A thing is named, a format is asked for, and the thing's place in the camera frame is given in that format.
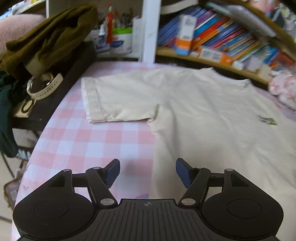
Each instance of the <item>green lid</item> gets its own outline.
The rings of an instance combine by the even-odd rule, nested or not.
[[[131,34],[133,31],[132,28],[113,28],[113,34]]]

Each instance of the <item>silver screw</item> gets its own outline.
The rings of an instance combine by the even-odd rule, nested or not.
[[[183,203],[186,206],[191,206],[195,204],[195,200],[192,198],[184,198],[181,203]]]
[[[115,201],[112,198],[104,198],[101,200],[101,204],[104,206],[109,206],[115,203]]]

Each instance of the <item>red book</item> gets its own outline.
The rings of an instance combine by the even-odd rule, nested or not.
[[[239,34],[243,33],[244,31],[245,30],[243,28],[240,28],[239,30],[234,31],[232,34],[228,35],[227,37],[225,37],[221,41],[217,42],[215,45],[211,46],[211,49],[214,49],[214,48],[226,43],[227,41],[229,41],[232,38],[238,36]]]
[[[229,20],[227,16],[223,16],[219,21],[214,23],[211,27],[209,27],[207,30],[203,31],[200,35],[198,35],[195,39],[199,41],[200,39],[203,39],[207,35],[209,35],[211,32],[213,32],[215,29],[219,28],[222,24],[226,23]]]

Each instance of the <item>pink plush toy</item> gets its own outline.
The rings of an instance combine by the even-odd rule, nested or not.
[[[45,17],[37,14],[12,15],[0,20],[0,55],[6,53],[6,43],[24,36]]]

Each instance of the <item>crosshair logo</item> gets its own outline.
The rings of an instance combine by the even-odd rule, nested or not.
[[[152,203],[150,203],[150,202],[146,202],[146,203],[144,203],[144,205],[145,205],[146,207],[150,207],[150,206],[152,205]]]

